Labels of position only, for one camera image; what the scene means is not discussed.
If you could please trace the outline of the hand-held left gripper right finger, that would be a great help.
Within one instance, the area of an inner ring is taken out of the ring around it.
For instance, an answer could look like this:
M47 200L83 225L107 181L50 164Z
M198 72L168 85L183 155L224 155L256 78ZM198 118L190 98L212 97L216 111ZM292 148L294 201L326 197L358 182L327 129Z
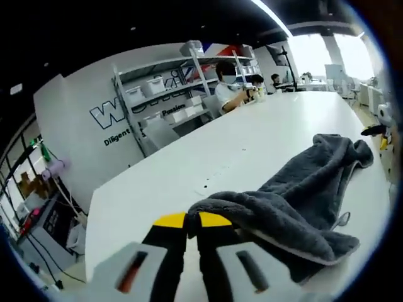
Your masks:
M304 291L286 265L254 242L242 242L223 216L198 212L195 229L200 271L209 301L332 301Z

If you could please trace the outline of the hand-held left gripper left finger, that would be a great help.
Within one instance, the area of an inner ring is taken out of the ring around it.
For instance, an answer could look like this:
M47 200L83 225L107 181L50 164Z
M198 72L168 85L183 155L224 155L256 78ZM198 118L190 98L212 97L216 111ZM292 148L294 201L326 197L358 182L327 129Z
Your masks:
M187 214L164 215L143 241L101 262L91 286L96 301L173 301L184 268Z

